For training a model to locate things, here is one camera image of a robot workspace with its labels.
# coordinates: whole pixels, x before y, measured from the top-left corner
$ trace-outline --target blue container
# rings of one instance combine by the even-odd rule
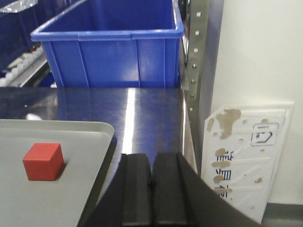
[[[33,8],[19,13],[0,13],[0,70],[33,44],[30,33],[38,27]]]
[[[50,87],[55,80],[53,79],[52,73],[48,73],[46,77],[37,85],[38,87]]]
[[[173,87],[183,25],[174,0],[81,0],[32,33],[58,87]]]
[[[0,0],[0,8],[14,0]],[[0,13],[0,70],[33,45],[30,33],[70,5],[69,0],[39,0],[19,13]]]
[[[77,2],[78,0],[68,0],[70,5],[74,4],[75,2]]]
[[[39,0],[35,5],[38,24],[42,25],[70,5],[70,0]]]

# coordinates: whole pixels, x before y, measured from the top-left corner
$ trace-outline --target gray tray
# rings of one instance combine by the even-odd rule
[[[0,226],[76,227],[113,134],[103,122],[0,120]],[[61,143],[56,181],[27,179],[22,158],[36,142]]]

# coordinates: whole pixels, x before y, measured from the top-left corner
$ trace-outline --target white wall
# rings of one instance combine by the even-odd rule
[[[303,204],[303,0],[225,0],[212,112],[290,100],[270,202]]]

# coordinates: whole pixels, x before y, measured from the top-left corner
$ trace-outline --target blue plastic bin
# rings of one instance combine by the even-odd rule
[[[38,24],[42,25],[70,5],[70,0],[39,0],[35,5]]]
[[[0,13],[0,70],[29,49],[30,33],[37,27],[33,8],[19,13]]]
[[[31,35],[58,87],[173,87],[183,25],[174,0],[81,0]]]
[[[15,0],[0,0],[0,8]],[[30,33],[70,5],[69,0],[39,0],[19,13],[0,13],[0,70],[3,70],[33,42]]]

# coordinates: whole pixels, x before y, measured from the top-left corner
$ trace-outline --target red block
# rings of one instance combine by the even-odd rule
[[[64,164],[60,143],[35,143],[22,161],[30,181],[55,181]]]

